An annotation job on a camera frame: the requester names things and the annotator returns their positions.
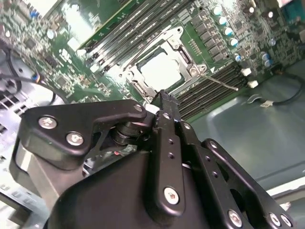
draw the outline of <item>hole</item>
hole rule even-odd
[[[218,178],[218,174],[217,174],[216,172],[213,172],[213,176],[214,176],[215,178]]]
[[[145,141],[147,141],[149,138],[150,138],[149,135],[145,135],[145,136],[143,137],[143,141],[145,142]]]
[[[225,169],[224,169],[220,164],[217,163],[217,165],[218,165],[218,167],[219,167],[219,170],[220,170],[220,172],[221,172],[221,175],[223,175],[223,177],[224,177],[224,180],[225,180],[226,182],[228,182],[228,180],[229,180],[229,174],[225,171]]]
[[[175,156],[174,156],[172,153],[168,153],[168,157],[169,157],[170,159],[174,159],[174,158],[175,158]]]
[[[245,201],[244,198],[242,197],[242,195],[235,189],[230,189],[230,192],[240,210],[240,212],[242,213],[243,216],[245,216],[246,219],[248,219],[248,215],[246,213],[246,205],[245,205]]]

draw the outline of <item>wire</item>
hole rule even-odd
[[[32,79],[28,79],[28,78],[24,78],[24,77],[14,77],[14,76],[11,76],[11,75],[4,75],[4,74],[1,74],[1,73],[0,73],[0,79],[10,79],[10,80],[15,80],[15,81],[19,81],[19,82],[33,83],[33,84],[40,85],[40,86],[52,91],[53,96],[52,96],[52,99],[51,99],[51,101],[49,102],[48,105],[52,105],[54,103],[54,101],[56,99],[56,96],[60,97],[64,101],[65,104],[69,104],[69,101],[67,100],[67,98],[61,92],[59,92],[55,88],[49,87],[46,84],[36,82],[36,81],[33,81]]]
[[[285,72],[276,72],[276,73],[279,75],[285,76],[285,78],[289,78],[289,79],[298,81],[300,83],[299,90],[291,98],[283,100],[283,101],[279,101],[279,102],[270,101],[270,100],[267,100],[264,98],[258,98],[257,100],[262,104],[269,102],[269,104],[272,104],[273,106],[282,106],[282,105],[288,105],[288,104],[293,103],[302,95],[302,93],[305,89],[305,80],[302,77],[295,75],[295,74],[291,74],[291,73],[285,73]]]

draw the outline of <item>screw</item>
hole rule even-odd
[[[169,202],[170,204],[178,204],[179,202],[179,196],[178,193],[173,190],[171,187],[166,187],[164,189],[164,196],[167,200],[167,202]]]
[[[269,213],[269,216],[270,216],[272,222],[273,222],[276,226],[278,226],[278,227],[281,226],[281,222],[278,220],[278,218],[277,218],[277,216],[276,216],[275,214]]]
[[[83,137],[78,133],[69,133],[66,140],[72,146],[80,146],[84,142]]]
[[[211,146],[214,148],[214,149],[217,149],[217,145],[215,142],[210,142]]]
[[[184,123],[184,126],[185,126],[185,128],[188,129],[188,130],[191,129],[190,125],[188,125],[187,123]]]
[[[193,68],[193,69],[190,70],[190,74],[191,74],[191,76],[197,76],[198,75],[198,71]]]
[[[51,117],[42,117],[38,120],[39,125],[45,129],[54,129],[57,126],[57,122]]]
[[[288,226],[290,226],[292,228],[292,223],[290,222],[290,220],[286,216],[281,215],[281,218],[285,222],[285,224],[287,224]]]
[[[230,220],[235,226],[237,226],[238,228],[242,227],[243,225],[242,219],[240,218],[240,216],[237,214],[236,211],[230,209],[228,215]]]
[[[163,113],[163,116],[167,119],[171,119],[170,115],[168,113]]]
[[[142,108],[140,105],[138,105],[138,104],[134,105],[133,107],[134,107],[138,112],[142,112],[142,111],[143,111],[143,108]]]

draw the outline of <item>blue capacitor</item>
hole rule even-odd
[[[267,60],[264,62],[266,68],[269,68],[273,64],[273,60]]]
[[[229,41],[229,43],[230,43],[231,46],[237,46],[238,45],[238,40],[236,38],[232,38]]]
[[[262,58],[263,61],[267,61],[270,59],[270,56],[266,52],[261,52],[260,57]]]
[[[30,17],[31,17],[31,18],[37,18],[38,15],[39,15],[39,13],[38,13],[37,11],[32,11],[32,12],[30,13]]]
[[[233,34],[233,30],[229,27],[224,29],[224,35],[231,36]]]
[[[234,58],[235,58],[236,62],[242,61],[242,57],[239,54],[237,54],[237,53],[234,54]]]

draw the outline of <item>electrolytic capacitor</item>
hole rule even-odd
[[[249,13],[254,13],[254,7],[249,8]]]
[[[225,25],[225,24],[227,23],[227,18],[225,18],[225,17],[219,17],[217,22],[218,22],[218,24],[220,24],[220,25]]]
[[[235,59],[236,62],[242,61],[242,57],[237,53],[234,54],[234,59]]]
[[[221,6],[215,6],[212,9],[212,14],[215,16],[219,16],[219,15],[221,15],[222,11],[223,11],[223,9],[221,8]]]
[[[264,62],[264,65],[265,65],[266,68],[269,68],[272,64],[273,64],[272,60],[267,60],[267,61]]]
[[[257,6],[255,0],[250,0],[250,4],[254,8],[256,8],[256,6]]]
[[[272,11],[266,11],[266,12],[263,12],[262,13],[262,16],[264,17],[264,18],[266,18],[266,19],[271,19],[271,18],[273,18],[273,12]]]
[[[268,43],[270,46],[275,46],[276,45],[276,40],[271,38],[269,43]]]
[[[261,58],[263,61],[267,61],[267,60],[270,59],[269,54],[266,53],[266,52],[261,52],[261,54],[260,54],[259,56],[260,56],[260,58]]]
[[[231,36],[233,34],[233,30],[229,27],[224,29],[224,35]]]
[[[232,38],[229,41],[229,43],[230,43],[231,46],[237,46],[238,45],[238,40],[236,38]]]

